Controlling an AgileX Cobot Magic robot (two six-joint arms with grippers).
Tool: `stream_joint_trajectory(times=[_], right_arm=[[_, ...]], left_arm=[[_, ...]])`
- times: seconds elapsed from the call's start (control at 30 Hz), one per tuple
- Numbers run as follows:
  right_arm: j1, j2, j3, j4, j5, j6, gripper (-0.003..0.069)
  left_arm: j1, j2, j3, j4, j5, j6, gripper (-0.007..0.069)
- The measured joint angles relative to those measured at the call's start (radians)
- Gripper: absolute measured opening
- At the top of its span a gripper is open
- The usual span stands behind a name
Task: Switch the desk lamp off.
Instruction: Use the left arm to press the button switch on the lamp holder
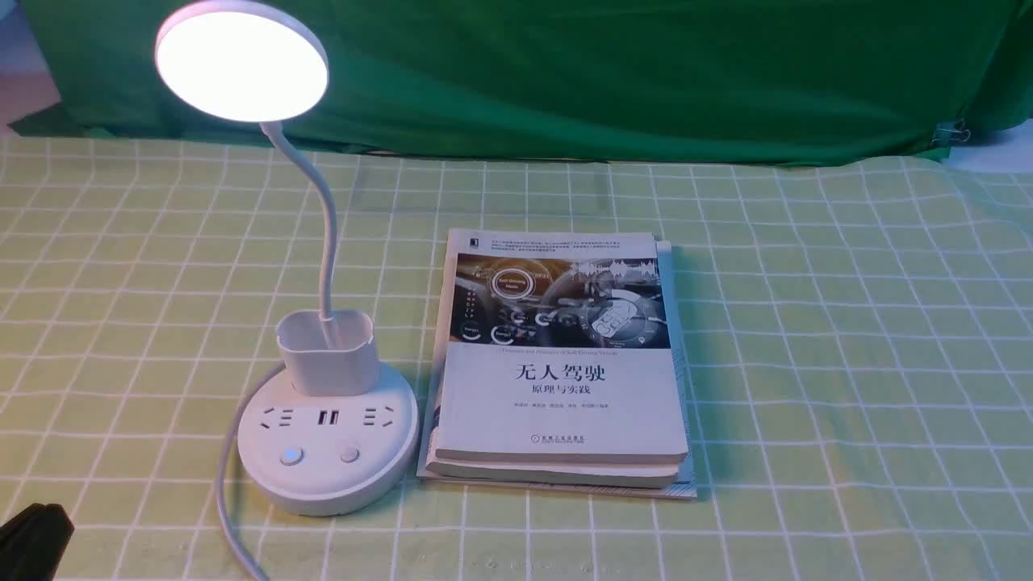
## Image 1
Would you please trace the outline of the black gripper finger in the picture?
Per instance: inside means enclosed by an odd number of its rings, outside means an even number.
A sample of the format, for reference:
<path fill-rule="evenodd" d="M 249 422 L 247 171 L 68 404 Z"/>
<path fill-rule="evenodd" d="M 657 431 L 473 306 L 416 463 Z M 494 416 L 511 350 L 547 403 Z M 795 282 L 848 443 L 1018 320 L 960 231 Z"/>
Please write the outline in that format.
<path fill-rule="evenodd" d="M 1 579 L 54 579 L 74 530 L 63 504 L 23 508 L 1 527 Z"/>

